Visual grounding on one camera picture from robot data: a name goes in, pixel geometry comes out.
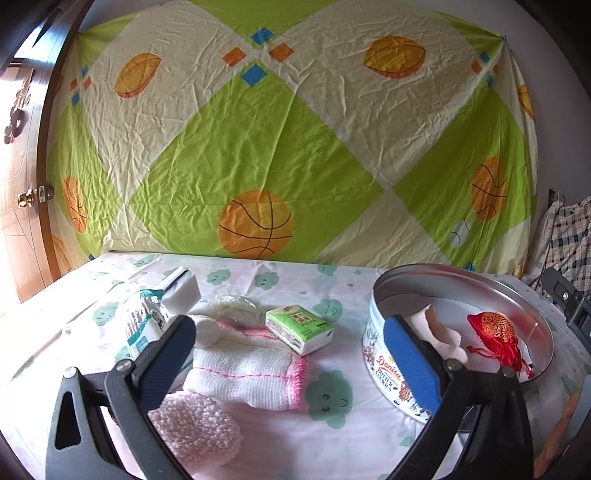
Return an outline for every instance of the wooden door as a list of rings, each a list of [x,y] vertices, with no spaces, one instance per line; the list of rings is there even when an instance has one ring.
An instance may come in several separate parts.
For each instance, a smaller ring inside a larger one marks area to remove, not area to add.
[[[60,277],[53,248],[49,213],[42,188],[46,185],[47,135],[51,106],[67,51],[93,0],[64,0],[27,39],[15,59],[15,109],[20,118],[6,131],[0,155],[2,232],[12,275],[21,301]],[[10,112],[0,112],[1,126]]]

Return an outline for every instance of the white wall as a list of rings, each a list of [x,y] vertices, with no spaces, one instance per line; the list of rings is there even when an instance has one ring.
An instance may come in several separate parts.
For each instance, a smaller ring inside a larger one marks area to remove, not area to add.
[[[591,100],[543,27],[514,0],[410,2],[507,36],[536,118],[540,149],[537,218],[547,207],[548,186],[564,193],[570,202],[591,195]],[[165,0],[96,0],[81,30],[162,3]]]

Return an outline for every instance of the gold door handle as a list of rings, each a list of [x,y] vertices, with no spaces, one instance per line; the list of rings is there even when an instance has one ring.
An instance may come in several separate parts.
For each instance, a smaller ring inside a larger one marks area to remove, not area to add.
[[[19,208],[30,208],[35,205],[35,192],[33,192],[33,189],[28,189],[17,197],[17,201]]]

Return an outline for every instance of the clear plastic bag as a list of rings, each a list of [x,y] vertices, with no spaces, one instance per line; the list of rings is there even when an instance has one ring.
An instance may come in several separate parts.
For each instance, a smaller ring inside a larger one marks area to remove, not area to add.
[[[264,328],[265,311],[257,300],[238,295],[215,295],[193,306],[191,315],[206,315],[234,327]]]

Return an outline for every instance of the metal screw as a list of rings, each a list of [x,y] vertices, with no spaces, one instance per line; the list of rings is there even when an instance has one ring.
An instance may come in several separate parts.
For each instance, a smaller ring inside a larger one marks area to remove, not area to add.
[[[66,368],[66,371],[64,372],[64,378],[72,378],[74,375],[76,375],[76,367]]]
[[[462,363],[455,358],[449,358],[445,360],[445,366],[450,372],[457,372],[462,369]]]
[[[513,370],[512,367],[509,367],[509,365],[506,365],[503,367],[503,376],[513,378],[515,376],[515,370]]]
[[[129,370],[133,364],[134,363],[131,360],[121,360],[117,362],[117,365],[115,365],[115,369],[118,372],[127,372],[127,370]]]

